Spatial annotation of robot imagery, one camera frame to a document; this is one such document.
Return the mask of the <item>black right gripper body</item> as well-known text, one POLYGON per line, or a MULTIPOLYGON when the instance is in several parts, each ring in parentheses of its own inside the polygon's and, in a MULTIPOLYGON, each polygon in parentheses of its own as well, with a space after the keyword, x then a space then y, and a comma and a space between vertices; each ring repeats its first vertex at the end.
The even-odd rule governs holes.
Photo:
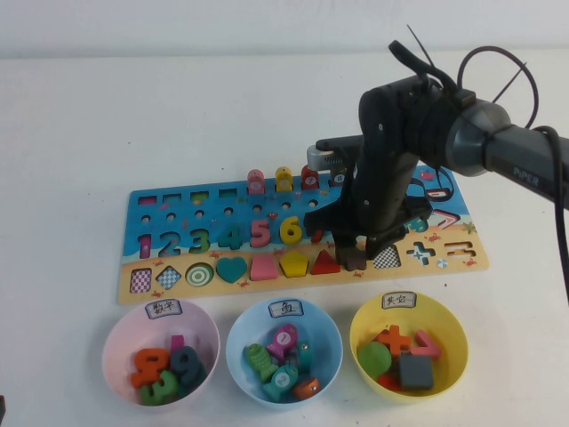
POLYGON ((372 155, 362 153, 346 178, 338 199, 305 215, 305 230, 351 234, 356 239, 382 233, 407 234, 406 224, 427 220, 432 205, 424 196, 406 191, 419 158, 414 154, 372 155))

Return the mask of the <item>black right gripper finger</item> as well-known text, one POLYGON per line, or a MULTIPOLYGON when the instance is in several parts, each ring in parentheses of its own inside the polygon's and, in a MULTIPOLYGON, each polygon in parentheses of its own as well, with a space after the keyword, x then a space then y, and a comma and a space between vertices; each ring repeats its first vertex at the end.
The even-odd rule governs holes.
POLYGON ((387 247, 398 241, 397 233, 382 233, 366 238, 366 257, 373 260, 378 254, 387 247))
POLYGON ((333 239, 338 263, 350 263, 358 257, 357 240, 353 235, 334 232, 333 239))

